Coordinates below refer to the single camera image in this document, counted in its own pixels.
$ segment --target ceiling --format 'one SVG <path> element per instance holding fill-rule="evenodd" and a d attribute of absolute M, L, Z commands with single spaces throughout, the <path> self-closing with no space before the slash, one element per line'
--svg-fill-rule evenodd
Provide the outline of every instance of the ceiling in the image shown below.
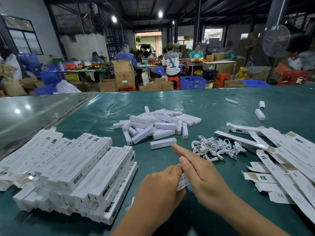
<path fill-rule="evenodd" d="M 160 29 L 194 24 L 196 0 L 45 0 L 50 3 L 96 3 L 116 15 L 127 27 L 135 30 Z M 256 15 L 257 23 L 265 23 L 272 0 L 202 0 L 201 22 L 206 25 L 224 25 L 250 22 Z M 288 14 L 312 12 L 315 0 L 291 0 Z"/>

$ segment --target cable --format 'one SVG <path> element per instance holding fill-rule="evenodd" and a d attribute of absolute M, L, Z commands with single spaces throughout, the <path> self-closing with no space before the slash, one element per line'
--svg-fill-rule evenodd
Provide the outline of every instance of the cable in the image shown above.
<path fill-rule="evenodd" d="M 114 10 L 114 12 L 116 12 L 116 10 L 112 7 L 112 5 L 107 1 L 107 0 L 105 0 L 106 2 L 107 2 L 107 4 L 108 5 L 110 5 L 111 6 L 111 8 Z M 133 28 L 133 26 L 132 25 L 130 25 L 127 21 L 125 21 L 125 19 L 124 18 L 122 18 L 119 14 L 118 14 L 118 12 L 116 12 L 116 14 L 124 21 L 124 22 L 126 22 L 130 27 L 132 27 Z"/>

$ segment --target blue shirt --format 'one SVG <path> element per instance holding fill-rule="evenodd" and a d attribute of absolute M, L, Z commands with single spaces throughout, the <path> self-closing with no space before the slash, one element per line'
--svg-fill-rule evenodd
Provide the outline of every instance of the blue shirt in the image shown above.
<path fill-rule="evenodd" d="M 135 68 L 138 66 L 136 58 L 134 57 L 133 54 L 127 52 L 127 51 L 120 51 L 117 55 L 116 55 L 116 60 L 131 60 L 132 62 L 132 66 Z"/>
<path fill-rule="evenodd" d="M 192 51 L 189 56 L 190 59 L 200 59 L 203 58 L 203 52 L 199 50 L 198 52 Z"/>
<path fill-rule="evenodd" d="M 99 63 L 99 62 L 101 62 L 102 64 L 105 64 L 105 61 L 102 60 L 101 58 L 97 58 L 97 59 L 92 58 L 92 59 L 91 59 L 91 62 L 92 62 L 92 63 Z"/>

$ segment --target hand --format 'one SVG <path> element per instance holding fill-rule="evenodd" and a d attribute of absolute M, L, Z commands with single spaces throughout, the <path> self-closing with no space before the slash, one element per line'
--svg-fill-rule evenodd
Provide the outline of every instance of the hand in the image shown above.
<path fill-rule="evenodd" d="M 172 147 L 180 157 L 180 165 L 199 202 L 221 215 L 236 196 L 213 163 L 176 144 Z"/>
<path fill-rule="evenodd" d="M 148 225 L 152 233 L 172 215 L 186 195 L 177 191 L 183 171 L 180 165 L 169 166 L 162 172 L 147 175 L 141 182 L 128 214 Z"/>

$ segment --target white plastic bag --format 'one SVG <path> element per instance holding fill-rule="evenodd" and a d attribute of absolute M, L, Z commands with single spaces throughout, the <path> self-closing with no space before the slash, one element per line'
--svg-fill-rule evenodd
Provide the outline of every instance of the white plastic bag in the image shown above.
<path fill-rule="evenodd" d="M 141 74 L 141 76 L 142 76 L 142 80 L 143 80 L 143 86 L 146 86 L 147 84 L 149 84 L 148 73 L 144 72 Z"/>
<path fill-rule="evenodd" d="M 82 93 L 75 86 L 65 80 L 61 80 L 61 82 L 57 84 L 56 89 L 61 93 Z"/>
<path fill-rule="evenodd" d="M 300 58 L 297 58 L 296 60 L 288 58 L 288 63 L 295 70 L 301 70 L 301 68 L 302 68 L 302 62 L 301 62 Z"/>

